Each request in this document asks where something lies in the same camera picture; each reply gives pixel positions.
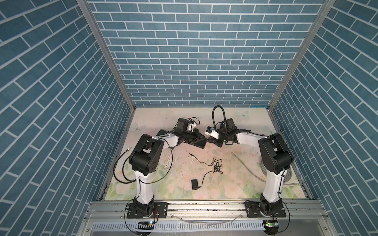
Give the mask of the black ribbed network switch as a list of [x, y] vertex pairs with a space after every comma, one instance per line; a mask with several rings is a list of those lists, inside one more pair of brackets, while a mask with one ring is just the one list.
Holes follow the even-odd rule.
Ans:
[[205, 149], [205, 146], [207, 144], [206, 138], [195, 138], [192, 141], [188, 142], [189, 145], [193, 145], [197, 148]]

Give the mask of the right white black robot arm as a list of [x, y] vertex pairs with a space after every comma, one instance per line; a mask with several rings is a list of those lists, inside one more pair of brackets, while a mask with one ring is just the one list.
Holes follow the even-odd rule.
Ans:
[[280, 134], [262, 135], [245, 129], [228, 131], [226, 128], [215, 129], [214, 127], [208, 127], [206, 133], [213, 137], [220, 147], [227, 142], [258, 147], [262, 163], [267, 170], [261, 200], [269, 204], [275, 204], [281, 200], [284, 176], [294, 158]]

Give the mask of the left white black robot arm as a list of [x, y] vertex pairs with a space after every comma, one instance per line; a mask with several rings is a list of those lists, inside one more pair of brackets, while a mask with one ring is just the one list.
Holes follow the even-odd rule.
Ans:
[[143, 205], [153, 202], [152, 173], [156, 170], [164, 149], [173, 150], [181, 143], [204, 149], [206, 142], [206, 137], [198, 129], [178, 133], [161, 130], [158, 136], [143, 134], [129, 157], [136, 176], [136, 200]]

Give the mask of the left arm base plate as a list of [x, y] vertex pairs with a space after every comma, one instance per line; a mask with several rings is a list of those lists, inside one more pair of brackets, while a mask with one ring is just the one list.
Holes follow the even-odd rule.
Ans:
[[154, 202], [153, 204], [141, 204], [138, 201], [134, 201], [129, 204], [126, 210], [128, 219], [142, 219], [142, 218], [152, 218], [154, 213], [158, 213], [155, 218], [166, 218], [168, 211], [167, 202]]

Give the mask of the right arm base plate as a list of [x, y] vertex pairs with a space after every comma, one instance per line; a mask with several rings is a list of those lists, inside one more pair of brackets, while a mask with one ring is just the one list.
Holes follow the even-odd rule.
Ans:
[[268, 203], [265, 200], [263, 200], [262, 202], [246, 200], [244, 202], [244, 206], [248, 218], [286, 217], [286, 212], [281, 200], [275, 203]]

